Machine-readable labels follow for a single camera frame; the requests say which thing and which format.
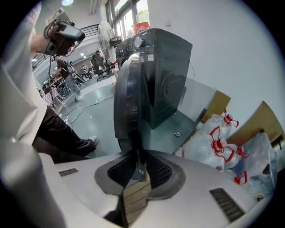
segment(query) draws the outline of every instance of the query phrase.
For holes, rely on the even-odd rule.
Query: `sticker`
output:
[[[153,61],[154,59],[153,59],[153,55],[147,55],[147,60],[148,61]]]

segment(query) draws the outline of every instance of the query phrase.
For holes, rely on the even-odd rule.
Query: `white shoe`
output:
[[[81,100],[83,97],[84,97],[83,93],[80,93],[80,94],[78,95],[78,97],[76,98],[76,101]]]
[[[95,135],[91,136],[89,139],[91,139],[94,142],[95,145],[97,145],[98,142],[99,142],[97,136],[95,136]]]

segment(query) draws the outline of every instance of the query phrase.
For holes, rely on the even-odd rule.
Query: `gray pants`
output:
[[[71,74],[69,76],[67,76],[67,78],[65,79],[67,86],[73,90],[78,96],[81,94],[80,88],[78,87],[78,85],[76,84],[76,82],[73,80]]]

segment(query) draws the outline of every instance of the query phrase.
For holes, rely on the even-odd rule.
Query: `black office chair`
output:
[[[99,69],[99,66],[102,68],[102,69],[105,69],[105,66],[104,66],[104,62],[103,62],[103,57],[102,56],[99,56],[99,55],[93,55],[92,56],[92,59],[91,59],[91,63],[93,65],[93,68],[94,68],[94,74],[97,74],[98,75],[98,78],[97,78],[97,81],[99,81],[101,78],[108,78],[109,76],[108,75],[103,75],[103,73],[105,72],[104,70],[100,70]]]

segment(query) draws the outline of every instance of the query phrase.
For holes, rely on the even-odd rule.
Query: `railing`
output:
[[[95,37],[98,35],[98,28],[99,28],[99,24],[94,24],[94,25],[90,25],[84,28],[81,28],[82,32],[85,33],[85,38],[87,37]],[[37,68],[39,65],[41,65],[46,59],[48,59],[49,56],[48,55],[44,55],[44,54],[37,54],[36,56],[34,56],[32,61],[32,68],[33,71],[35,70],[35,68]]]

